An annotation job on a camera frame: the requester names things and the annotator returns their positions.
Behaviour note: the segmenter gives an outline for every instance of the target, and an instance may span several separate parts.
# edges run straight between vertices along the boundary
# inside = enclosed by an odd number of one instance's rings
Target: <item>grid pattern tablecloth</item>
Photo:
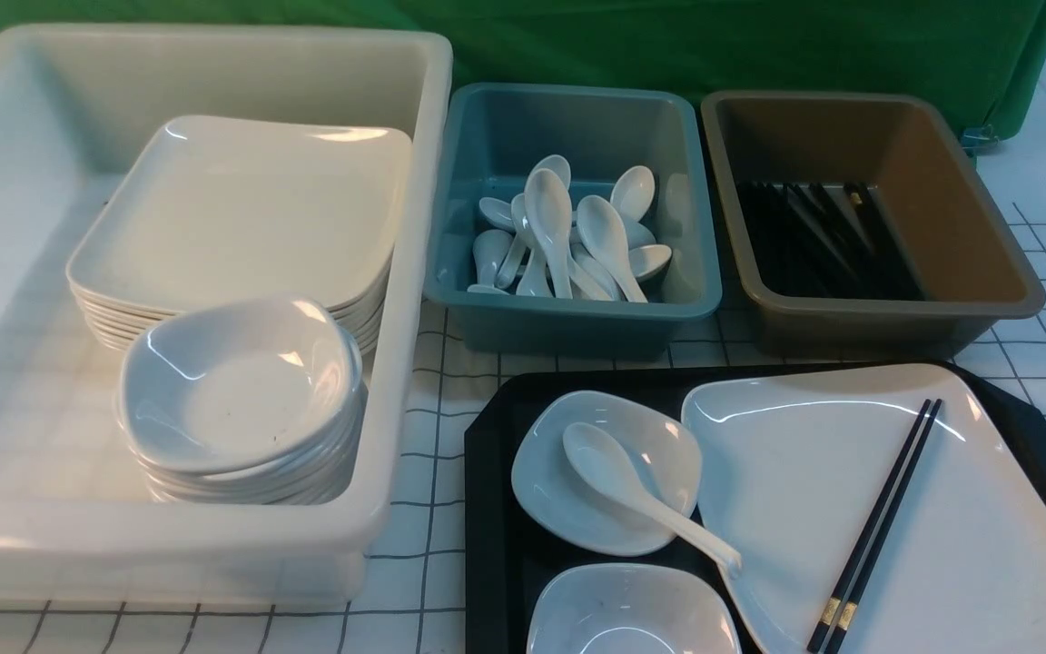
[[[1024,130],[1000,153],[983,157],[980,174],[1046,287],[1046,66],[1042,80]],[[681,334],[651,364],[473,353],[447,313],[424,303],[390,522],[369,549],[358,599],[321,612],[0,603],[0,653],[460,653],[465,427],[503,381],[524,373],[777,361],[753,347],[738,290],[727,278],[718,319]],[[1046,307],[1037,318],[997,324],[954,361],[1046,414]]]

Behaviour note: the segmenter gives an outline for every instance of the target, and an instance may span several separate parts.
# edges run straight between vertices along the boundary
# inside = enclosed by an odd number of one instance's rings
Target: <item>plastic bin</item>
[[[643,223],[673,249],[651,303],[467,293],[471,245],[490,228],[478,200],[510,202],[541,158],[572,164],[572,203],[608,197],[630,166],[647,165],[657,198]],[[576,86],[476,84],[454,94],[433,208],[425,294],[450,309],[476,351],[653,359],[682,324],[721,301],[697,116],[677,95]]]
[[[361,591],[402,446],[450,74],[447,40],[414,31],[0,35],[0,599],[337,604]],[[414,140],[356,473],[326,504],[154,504],[112,418],[120,358],[76,315],[64,265],[145,141],[184,114]]]
[[[857,93],[722,92],[701,105],[715,187],[760,345],[825,356],[965,347],[1045,293],[941,116],[920,99]],[[760,281],[737,182],[866,182],[926,301],[796,298]]]

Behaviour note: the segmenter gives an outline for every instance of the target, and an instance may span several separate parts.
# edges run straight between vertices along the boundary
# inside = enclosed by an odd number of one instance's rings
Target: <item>gold band on chopstick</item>
[[[838,600],[837,596],[831,596],[829,601],[825,603],[825,611],[822,611],[822,625],[831,626],[834,624],[834,614],[838,612],[839,604],[842,604],[842,601]]]
[[[842,609],[842,616],[838,617],[838,629],[847,630],[850,628],[850,621],[855,619],[855,611],[858,609],[858,604],[854,602],[847,602],[846,608]]]

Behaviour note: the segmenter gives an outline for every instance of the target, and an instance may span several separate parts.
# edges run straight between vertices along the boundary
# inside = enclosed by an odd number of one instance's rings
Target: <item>black tray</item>
[[[1043,414],[963,368],[932,363],[951,369],[971,386],[1046,504]],[[705,382],[867,365],[877,364],[551,373],[520,376],[503,384],[465,431],[465,649],[478,654],[522,654],[536,601],[553,577],[587,563],[633,561],[681,568],[712,585],[737,623],[742,650],[759,654],[714,564],[680,539],[652,555],[617,559],[569,545],[531,521],[511,493],[515,452],[535,419],[556,398],[576,389],[613,393],[680,419],[685,394]],[[692,518],[700,521],[700,513]]]

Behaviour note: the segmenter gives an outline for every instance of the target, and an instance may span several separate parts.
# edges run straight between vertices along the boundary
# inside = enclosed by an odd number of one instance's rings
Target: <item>black object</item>
[[[1046,420],[1043,414],[965,369],[947,363],[937,365],[951,369],[971,386],[1046,505]],[[556,398],[576,389],[601,390],[680,418],[685,394],[706,382],[863,367],[866,365],[815,364],[552,373],[520,376],[503,384],[465,431],[468,651],[523,654],[536,601],[553,577],[582,564],[628,561],[681,568],[705,580],[729,605],[742,650],[746,654],[759,654],[714,564],[688,543],[676,539],[655,554],[617,559],[569,545],[531,521],[511,493],[515,452],[535,419]],[[695,513],[692,518],[699,520],[700,513]]]
[[[843,189],[870,245],[820,183],[809,191],[796,183],[738,183],[763,281],[792,297],[924,299],[874,197],[860,183]]]
[[[918,410],[918,418],[914,419],[910,433],[906,434],[902,451],[899,452],[895,463],[890,467],[887,480],[883,483],[883,492],[879,494],[874,509],[870,510],[869,517],[866,518],[863,533],[855,542],[855,549],[850,551],[849,559],[846,560],[842,576],[838,577],[838,583],[834,585],[834,592],[831,593],[829,601],[822,612],[822,619],[818,621],[817,628],[814,628],[814,636],[810,638],[805,651],[813,651],[814,654],[817,654],[822,649],[826,630],[829,630],[829,626],[834,624],[835,619],[837,619],[837,624],[834,626],[834,634],[829,636],[829,645],[825,649],[826,654],[837,654],[839,647],[842,647],[846,630],[850,629],[850,621],[854,619],[859,602],[863,600],[863,592],[866,592],[866,584],[870,581],[870,572],[874,571],[874,563],[883,554],[885,537],[890,532],[893,518],[899,513],[902,497],[905,496],[906,488],[910,484],[914,467],[918,464],[918,456],[923,454],[923,447],[926,446],[927,436],[931,435],[931,427],[934,426],[934,419],[938,416],[941,406],[941,399],[935,399],[933,405],[931,401],[923,402],[923,409]],[[923,424],[923,419],[926,419],[926,425]],[[919,426],[923,427],[923,435],[916,439]]]
[[[893,285],[893,291],[899,294],[897,299],[924,299],[925,295],[918,289],[918,285],[914,283],[910,268],[906,266],[899,245],[890,232],[890,226],[883,220],[883,211],[879,210],[879,204],[874,202],[870,190],[864,183],[856,182],[845,183],[843,190],[846,191],[849,203],[855,207],[863,231],[866,231],[870,244],[874,247],[874,256],[884,262],[889,281]]]

